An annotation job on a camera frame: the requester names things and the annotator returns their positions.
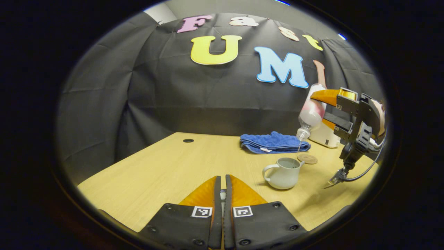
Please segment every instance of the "white device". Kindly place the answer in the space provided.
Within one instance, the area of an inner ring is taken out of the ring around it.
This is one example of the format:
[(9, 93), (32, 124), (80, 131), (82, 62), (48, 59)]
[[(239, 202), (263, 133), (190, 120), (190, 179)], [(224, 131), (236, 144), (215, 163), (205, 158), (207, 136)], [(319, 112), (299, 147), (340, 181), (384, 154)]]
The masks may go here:
[(341, 142), (341, 138), (333, 133), (333, 129), (323, 122), (321, 122), (319, 128), (311, 131), (309, 139), (328, 148), (336, 148)]

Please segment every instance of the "yellow letter u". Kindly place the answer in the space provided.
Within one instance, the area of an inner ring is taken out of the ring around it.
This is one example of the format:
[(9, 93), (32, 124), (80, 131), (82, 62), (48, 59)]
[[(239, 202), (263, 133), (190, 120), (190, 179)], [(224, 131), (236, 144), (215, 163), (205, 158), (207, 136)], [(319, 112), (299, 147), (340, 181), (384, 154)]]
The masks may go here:
[(191, 41), (193, 42), (193, 48), (191, 49), (191, 59), (203, 65), (224, 64), (231, 62), (238, 57), (238, 41), (242, 39), (241, 36), (222, 36), (222, 39), (226, 41), (225, 52), (220, 55), (210, 54), (210, 43), (216, 39), (214, 36), (200, 36), (195, 37)]

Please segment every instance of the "black cable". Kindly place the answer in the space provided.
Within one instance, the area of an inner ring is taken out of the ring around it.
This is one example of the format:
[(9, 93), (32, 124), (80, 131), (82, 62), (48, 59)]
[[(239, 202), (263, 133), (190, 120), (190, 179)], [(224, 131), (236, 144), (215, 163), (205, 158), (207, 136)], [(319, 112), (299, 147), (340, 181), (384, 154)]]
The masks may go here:
[(375, 165), (376, 161), (378, 160), (379, 156), (381, 155), (382, 148), (384, 147), (385, 137), (386, 137), (386, 136), (384, 136), (384, 139), (383, 139), (382, 142), (381, 142), (381, 149), (379, 150), (378, 155), (376, 156), (376, 158), (375, 158), (375, 160), (373, 161), (373, 163), (369, 166), (369, 168), (367, 168), (366, 171), (364, 171), (362, 174), (360, 174), (360, 175), (358, 175), (358, 176), (356, 176), (356, 177), (353, 177), (353, 178), (343, 178), (342, 181), (345, 181), (345, 182), (355, 181), (355, 180), (357, 180), (357, 179), (363, 177), (363, 176), (364, 176), (364, 175), (365, 175), (365, 174), (366, 174), (366, 173), (367, 173), (367, 172), (373, 167), (373, 165)]

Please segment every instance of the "bottle neck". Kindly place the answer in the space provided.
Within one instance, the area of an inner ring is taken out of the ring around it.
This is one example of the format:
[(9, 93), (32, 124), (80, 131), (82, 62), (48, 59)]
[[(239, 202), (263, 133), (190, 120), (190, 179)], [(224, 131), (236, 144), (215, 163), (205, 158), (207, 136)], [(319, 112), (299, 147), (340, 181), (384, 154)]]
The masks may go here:
[(310, 130), (310, 125), (302, 125), (302, 127), (297, 130), (296, 138), (298, 138), (300, 141), (307, 140), (307, 138), (310, 136)]

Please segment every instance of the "folded towel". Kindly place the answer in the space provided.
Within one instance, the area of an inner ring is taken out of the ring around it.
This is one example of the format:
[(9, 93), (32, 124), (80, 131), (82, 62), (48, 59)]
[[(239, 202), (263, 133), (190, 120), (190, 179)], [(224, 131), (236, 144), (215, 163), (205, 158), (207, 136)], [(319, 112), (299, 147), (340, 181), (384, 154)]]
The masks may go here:
[(301, 142), (296, 136), (283, 135), (276, 131), (267, 135), (241, 135), (241, 147), (247, 148), (253, 153), (295, 153), (301, 144), (299, 152), (305, 152), (311, 148), (311, 145)]

